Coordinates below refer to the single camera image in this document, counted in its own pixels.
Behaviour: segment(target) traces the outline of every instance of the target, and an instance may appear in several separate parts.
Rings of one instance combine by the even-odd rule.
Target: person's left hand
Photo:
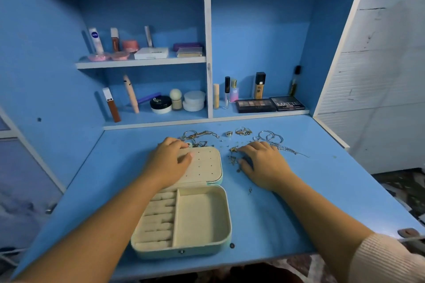
[[[192,162],[193,153],[177,158],[178,151],[188,146],[178,139],[165,138],[149,155],[143,176],[155,179],[159,190],[172,186],[184,175]]]

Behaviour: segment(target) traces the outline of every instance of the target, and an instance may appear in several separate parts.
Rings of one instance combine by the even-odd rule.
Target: blue table
[[[236,135],[235,130],[241,126],[253,134]],[[282,135],[285,146],[308,156],[282,151],[293,171],[307,184],[373,231],[400,238],[398,229],[412,227],[425,234],[425,228],[307,115],[109,130],[87,158],[17,272],[129,184],[158,142],[166,136],[179,137],[187,130],[210,130],[221,135],[220,139],[203,136],[199,140],[208,141],[221,152],[222,186],[228,195],[235,248],[228,247],[212,256],[145,261],[128,246],[113,280],[195,272],[314,252],[288,206],[273,193],[255,186],[238,172],[237,164],[229,161],[231,147],[247,144],[261,130]],[[222,136],[229,130],[234,133],[230,139]]]

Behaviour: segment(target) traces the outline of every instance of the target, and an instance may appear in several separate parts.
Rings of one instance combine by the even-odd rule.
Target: open jewelry box
[[[218,253],[232,235],[220,152],[214,147],[181,149],[194,152],[192,163],[172,187],[156,194],[131,236],[141,258],[169,258]]]

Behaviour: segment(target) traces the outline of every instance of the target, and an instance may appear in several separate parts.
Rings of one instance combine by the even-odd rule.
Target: person's left arm
[[[180,140],[166,138],[138,178],[30,264],[14,282],[108,282],[149,201],[176,183],[189,167],[192,154],[177,158],[180,148],[185,147]]]

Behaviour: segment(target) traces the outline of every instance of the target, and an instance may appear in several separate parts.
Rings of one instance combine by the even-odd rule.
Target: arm
[[[160,143],[141,175],[86,221],[30,264],[15,281],[26,283],[108,282],[149,200],[183,176],[192,161],[177,154],[187,144]]]
[[[374,232],[298,178],[276,147],[267,142],[252,142],[239,151],[247,154],[254,165],[251,168],[246,160],[240,160],[244,173],[287,202],[337,281],[347,282],[354,253]]]

